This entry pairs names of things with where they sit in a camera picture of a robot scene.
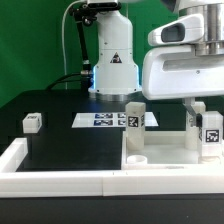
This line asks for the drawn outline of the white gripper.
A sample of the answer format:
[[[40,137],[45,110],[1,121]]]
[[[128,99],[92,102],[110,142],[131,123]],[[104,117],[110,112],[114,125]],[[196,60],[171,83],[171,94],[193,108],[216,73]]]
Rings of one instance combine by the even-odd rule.
[[[186,125],[202,126],[204,103],[190,97],[224,95],[224,55],[198,56],[201,14],[182,16],[148,34],[153,46],[142,68],[142,92],[149,100],[185,98]]]

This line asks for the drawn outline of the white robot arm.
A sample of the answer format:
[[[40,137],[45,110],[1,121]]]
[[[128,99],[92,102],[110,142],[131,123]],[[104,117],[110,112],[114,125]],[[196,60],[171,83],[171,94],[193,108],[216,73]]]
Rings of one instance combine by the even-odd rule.
[[[141,91],[149,100],[181,98],[192,117],[194,99],[224,95],[224,0],[161,0],[178,19],[152,30],[153,47],[138,68],[132,24],[119,12],[127,0],[87,0],[98,20],[99,60],[93,95]]]

